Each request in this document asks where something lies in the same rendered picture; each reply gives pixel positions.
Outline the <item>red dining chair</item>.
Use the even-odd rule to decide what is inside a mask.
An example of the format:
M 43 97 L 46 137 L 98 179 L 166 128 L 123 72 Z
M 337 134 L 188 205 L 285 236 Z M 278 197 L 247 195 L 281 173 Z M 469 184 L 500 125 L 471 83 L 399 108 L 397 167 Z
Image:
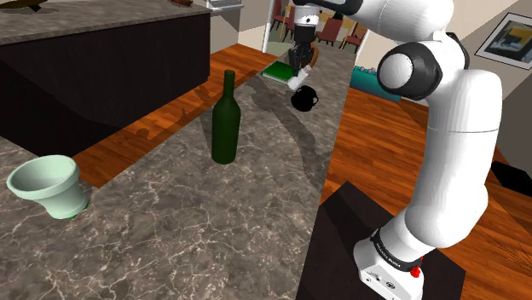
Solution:
M 354 25 L 354 28 L 352 30 L 352 33 L 350 35 L 347 35 L 342 45 L 340 46 L 341 49 L 344 49 L 347 44 L 351 44 L 355 47 L 354 53 L 356 54 L 358 52 L 358 49 L 361 46 L 361 42 L 363 38 L 365 37 L 367 33 L 367 27 L 361 26 L 359 23 L 356 23 Z
M 335 41 L 337 40 L 337 36 L 342 25 L 342 20 L 329 18 L 323 29 L 320 32 L 316 33 L 318 42 L 325 41 L 326 44 L 330 43 L 333 46 Z

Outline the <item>small white bottle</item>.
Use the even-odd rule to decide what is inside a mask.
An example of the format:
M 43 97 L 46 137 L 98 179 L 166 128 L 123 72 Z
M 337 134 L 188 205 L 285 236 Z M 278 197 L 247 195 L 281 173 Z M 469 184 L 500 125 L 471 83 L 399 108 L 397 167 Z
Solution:
M 298 74 L 296 76 L 290 78 L 287 81 L 288 87 L 292 91 L 296 91 L 303 84 L 303 81 L 309 76 L 309 73 L 311 70 L 312 70 L 312 67 L 310 66 L 310 64 L 301 68 L 298 71 Z

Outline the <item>green book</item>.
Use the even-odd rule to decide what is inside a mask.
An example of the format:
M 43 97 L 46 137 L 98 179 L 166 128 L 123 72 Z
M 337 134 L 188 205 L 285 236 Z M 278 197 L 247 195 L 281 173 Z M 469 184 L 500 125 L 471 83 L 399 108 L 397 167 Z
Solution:
M 274 61 L 262 70 L 261 75 L 275 82 L 286 84 L 293 76 L 292 66 L 282 61 Z

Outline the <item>black round pot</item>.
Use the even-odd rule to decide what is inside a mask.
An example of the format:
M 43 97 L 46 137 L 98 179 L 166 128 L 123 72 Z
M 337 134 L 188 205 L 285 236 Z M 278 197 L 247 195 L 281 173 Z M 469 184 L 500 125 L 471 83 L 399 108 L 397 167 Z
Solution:
M 294 108 L 300 112 L 310 111 L 319 101 L 316 91 L 308 85 L 302 85 L 291 97 Z

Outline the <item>teal cabinet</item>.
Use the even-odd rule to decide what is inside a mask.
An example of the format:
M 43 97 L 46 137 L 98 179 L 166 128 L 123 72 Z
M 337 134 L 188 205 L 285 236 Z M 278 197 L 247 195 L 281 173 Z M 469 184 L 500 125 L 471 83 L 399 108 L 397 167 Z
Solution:
M 399 102 L 401 100 L 399 95 L 390 94 L 379 85 L 375 68 L 355 66 L 350 79 L 350 87 L 388 101 Z

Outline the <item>dark green glass bottle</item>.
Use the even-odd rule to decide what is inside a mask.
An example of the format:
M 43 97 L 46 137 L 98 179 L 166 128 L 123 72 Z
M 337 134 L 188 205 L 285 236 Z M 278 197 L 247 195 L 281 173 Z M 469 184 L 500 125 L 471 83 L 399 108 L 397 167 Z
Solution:
M 241 110 L 234 98 L 235 71 L 225 70 L 223 94 L 212 110 L 211 158 L 218 164 L 235 160 Z

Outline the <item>dark robot stand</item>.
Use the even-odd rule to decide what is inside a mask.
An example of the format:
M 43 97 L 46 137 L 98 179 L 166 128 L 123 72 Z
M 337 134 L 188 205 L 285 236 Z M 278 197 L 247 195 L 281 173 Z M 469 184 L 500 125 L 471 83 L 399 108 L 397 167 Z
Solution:
M 365 239 L 392 215 L 350 182 L 323 202 L 295 300 L 385 300 L 361 282 L 353 258 Z M 466 272 L 438 250 L 424 257 L 422 300 L 460 300 Z

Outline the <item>dark kitchen island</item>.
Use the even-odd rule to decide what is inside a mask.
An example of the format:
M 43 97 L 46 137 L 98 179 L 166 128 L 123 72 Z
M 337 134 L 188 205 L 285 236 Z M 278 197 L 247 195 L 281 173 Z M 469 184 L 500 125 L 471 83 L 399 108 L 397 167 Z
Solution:
M 0 136 L 74 156 L 204 83 L 211 11 L 168 0 L 0 9 Z

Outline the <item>pale green flower pot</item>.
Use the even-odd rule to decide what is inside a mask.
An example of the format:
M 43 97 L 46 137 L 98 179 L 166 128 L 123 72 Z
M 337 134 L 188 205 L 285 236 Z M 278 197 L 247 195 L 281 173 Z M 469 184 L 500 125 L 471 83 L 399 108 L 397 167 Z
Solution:
M 47 155 L 17 167 L 6 184 L 16 196 L 40 204 L 54 219 L 71 219 L 89 198 L 79 186 L 80 169 L 64 155 Z

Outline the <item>framed wall picture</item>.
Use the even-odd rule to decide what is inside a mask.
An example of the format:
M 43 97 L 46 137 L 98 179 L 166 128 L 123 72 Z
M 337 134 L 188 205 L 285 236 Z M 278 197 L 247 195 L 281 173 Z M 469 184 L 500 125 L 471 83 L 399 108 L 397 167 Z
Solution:
M 532 17 L 507 13 L 475 55 L 530 70 L 532 68 Z

